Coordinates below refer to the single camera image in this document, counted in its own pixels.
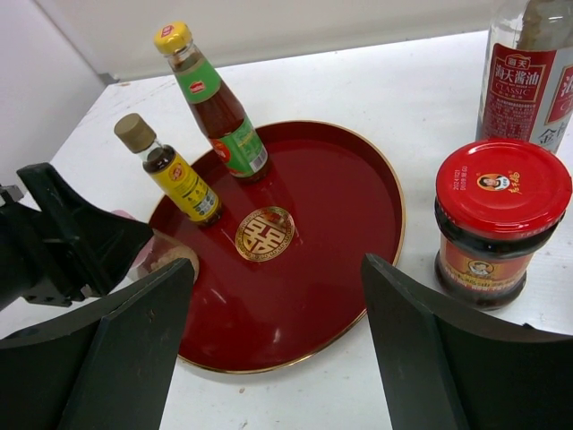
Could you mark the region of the tall soy sauce bottle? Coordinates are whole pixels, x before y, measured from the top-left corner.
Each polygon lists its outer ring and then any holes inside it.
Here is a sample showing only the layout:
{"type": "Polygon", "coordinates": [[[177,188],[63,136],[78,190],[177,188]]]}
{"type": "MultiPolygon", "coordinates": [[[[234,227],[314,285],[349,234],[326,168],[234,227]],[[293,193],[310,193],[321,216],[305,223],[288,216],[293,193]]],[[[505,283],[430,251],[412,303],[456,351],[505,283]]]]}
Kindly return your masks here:
{"type": "Polygon", "coordinates": [[[475,139],[556,153],[572,117],[572,3],[503,1],[491,19],[475,139]]]}

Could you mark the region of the red lid chili jar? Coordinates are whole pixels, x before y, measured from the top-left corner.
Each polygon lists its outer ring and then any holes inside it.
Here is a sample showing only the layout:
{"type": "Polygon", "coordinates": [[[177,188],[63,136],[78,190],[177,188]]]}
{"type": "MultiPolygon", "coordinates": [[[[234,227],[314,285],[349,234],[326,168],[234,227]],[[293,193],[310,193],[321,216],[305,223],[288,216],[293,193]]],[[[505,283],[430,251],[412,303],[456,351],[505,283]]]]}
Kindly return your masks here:
{"type": "Polygon", "coordinates": [[[529,263],[566,213],[572,180],[551,152],[492,139],[452,152],[435,191],[440,287],[473,308],[498,309],[524,289],[529,263]]]}

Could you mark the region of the yellow cap chili sauce bottle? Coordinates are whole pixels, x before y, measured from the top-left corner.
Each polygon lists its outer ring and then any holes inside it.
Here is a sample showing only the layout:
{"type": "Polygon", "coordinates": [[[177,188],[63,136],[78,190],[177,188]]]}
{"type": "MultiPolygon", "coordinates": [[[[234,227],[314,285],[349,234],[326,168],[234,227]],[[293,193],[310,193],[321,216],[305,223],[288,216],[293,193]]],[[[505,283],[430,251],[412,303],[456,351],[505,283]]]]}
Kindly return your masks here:
{"type": "Polygon", "coordinates": [[[187,24],[174,21],[154,36],[202,134],[228,172],[245,183],[264,178],[269,154],[243,105],[193,41],[187,24]]]}

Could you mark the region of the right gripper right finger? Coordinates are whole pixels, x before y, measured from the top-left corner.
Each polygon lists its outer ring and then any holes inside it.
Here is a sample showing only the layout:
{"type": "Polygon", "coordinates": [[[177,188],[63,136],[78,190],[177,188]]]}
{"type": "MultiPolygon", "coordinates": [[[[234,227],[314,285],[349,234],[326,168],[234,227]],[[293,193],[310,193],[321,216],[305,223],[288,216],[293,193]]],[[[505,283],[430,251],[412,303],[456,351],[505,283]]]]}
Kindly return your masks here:
{"type": "Polygon", "coordinates": [[[569,335],[477,311],[375,254],[361,273],[394,428],[571,428],[569,335]]]}

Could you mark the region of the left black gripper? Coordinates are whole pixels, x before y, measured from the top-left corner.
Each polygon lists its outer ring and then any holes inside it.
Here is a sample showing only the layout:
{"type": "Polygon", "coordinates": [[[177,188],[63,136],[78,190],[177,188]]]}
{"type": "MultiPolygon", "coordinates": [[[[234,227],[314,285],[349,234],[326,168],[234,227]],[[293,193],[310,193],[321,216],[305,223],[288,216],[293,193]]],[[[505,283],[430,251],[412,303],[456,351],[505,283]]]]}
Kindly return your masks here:
{"type": "Polygon", "coordinates": [[[17,175],[39,212],[20,204],[18,186],[1,187],[1,308],[20,297],[69,306],[86,298],[84,287],[94,297],[108,295],[153,238],[152,228],[94,206],[48,163],[17,175]]]}

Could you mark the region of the small yellow label oil bottle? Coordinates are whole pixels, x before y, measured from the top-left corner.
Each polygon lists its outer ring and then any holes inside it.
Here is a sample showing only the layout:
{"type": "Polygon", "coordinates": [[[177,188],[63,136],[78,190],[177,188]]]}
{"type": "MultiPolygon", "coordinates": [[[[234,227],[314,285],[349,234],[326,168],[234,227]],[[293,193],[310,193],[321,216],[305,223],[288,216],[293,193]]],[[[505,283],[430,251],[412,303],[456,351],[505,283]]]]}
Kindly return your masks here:
{"type": "Polygon", "coordinates": [[[199,226],[216,223],[222,216],[222,201],[172,146],[159,141],[155,131],[136,114],[122,117],[115,136],[138,155],[144,171],[191,222],[199,226]]]}

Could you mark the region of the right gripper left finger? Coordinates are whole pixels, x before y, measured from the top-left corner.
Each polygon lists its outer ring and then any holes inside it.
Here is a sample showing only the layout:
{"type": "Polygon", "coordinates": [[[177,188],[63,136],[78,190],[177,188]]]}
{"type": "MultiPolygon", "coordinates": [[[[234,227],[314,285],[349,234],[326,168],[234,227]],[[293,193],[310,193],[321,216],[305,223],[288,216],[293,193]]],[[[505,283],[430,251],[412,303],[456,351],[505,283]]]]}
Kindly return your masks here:
{"type": "Polygon", "coordinates": [[[157,429],[194,269],[179,259],[1,341],[3,429],[157,429]]]}

